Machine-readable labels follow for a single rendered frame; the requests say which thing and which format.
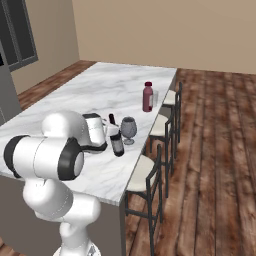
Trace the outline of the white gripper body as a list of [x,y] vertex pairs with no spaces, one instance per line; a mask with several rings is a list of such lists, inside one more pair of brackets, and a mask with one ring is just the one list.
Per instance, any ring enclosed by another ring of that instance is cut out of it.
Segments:
[[103,120],[103,129],[106,136],[115,136],[119,133],[119,127],[115,124],[109,123],[107,120]]

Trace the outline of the dark wine bottle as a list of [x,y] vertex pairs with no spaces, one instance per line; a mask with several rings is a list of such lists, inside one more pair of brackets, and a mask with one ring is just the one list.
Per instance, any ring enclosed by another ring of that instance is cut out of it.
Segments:
[[[109,114],[109,122],[113,125],[115,125],[115,117],[114,114]],[[123,147],[123,141],[121,138],[121,132],[118,128],[118,133],[115,135],[110,136],[113,152],[115,156],[121,157],[124,154],[124,147]]]

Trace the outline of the clear wine glass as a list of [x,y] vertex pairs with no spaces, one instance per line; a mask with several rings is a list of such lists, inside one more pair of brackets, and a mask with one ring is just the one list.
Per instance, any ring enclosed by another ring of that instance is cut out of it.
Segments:
[[137,125],[133,117],[124,117],[121,122],[121,134],[125,145],[134,143],[133,137],[137,134]]

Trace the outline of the red juice bottle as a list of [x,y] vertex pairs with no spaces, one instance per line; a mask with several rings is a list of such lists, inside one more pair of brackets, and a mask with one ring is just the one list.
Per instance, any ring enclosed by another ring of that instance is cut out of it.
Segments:
[[143,90],[143,111],[151,112],[153,108],[153,89],[152,83],[147,81]]

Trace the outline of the black stool with white seat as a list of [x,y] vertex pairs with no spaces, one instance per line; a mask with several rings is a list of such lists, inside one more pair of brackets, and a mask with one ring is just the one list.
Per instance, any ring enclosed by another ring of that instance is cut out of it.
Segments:
[[175,135],[176,142],[180,142],[180,133],[181,133],[181,106],[182,106],[182,83],[179,83],[178,91],[169,90],[164,103],[164,107],[174,108],[175,116]]
[[[157,145],[157,157],[153,161],[141,155],[125,191],[125,214],[144,218],[148,221],[150,256],[154,256],[154,233],[157,221],[163,221],[162,210],[162,147]],[[128,195],[137,195],[147,203],[147,212],[133,210],[128,205]]]
[[174,162],[174,114],[169,117],[159,114],[156,117],[155,123],[149,134],[150,145],[153,145],[155,140],[164,143],[164,160],[161,165],[165,167],[165,197],[169,195],[169,174],[173,172]]

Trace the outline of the grey fridge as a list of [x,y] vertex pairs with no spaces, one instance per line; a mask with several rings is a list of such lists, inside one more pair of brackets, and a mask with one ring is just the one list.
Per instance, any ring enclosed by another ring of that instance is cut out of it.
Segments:
[[0,126],[22,111],[0,41]]

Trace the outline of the grey framed window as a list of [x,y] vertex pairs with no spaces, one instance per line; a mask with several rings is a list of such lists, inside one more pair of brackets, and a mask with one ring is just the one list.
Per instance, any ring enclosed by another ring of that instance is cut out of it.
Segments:
[[25,0],[0,0],[0,41],[11,71],[38,60]]

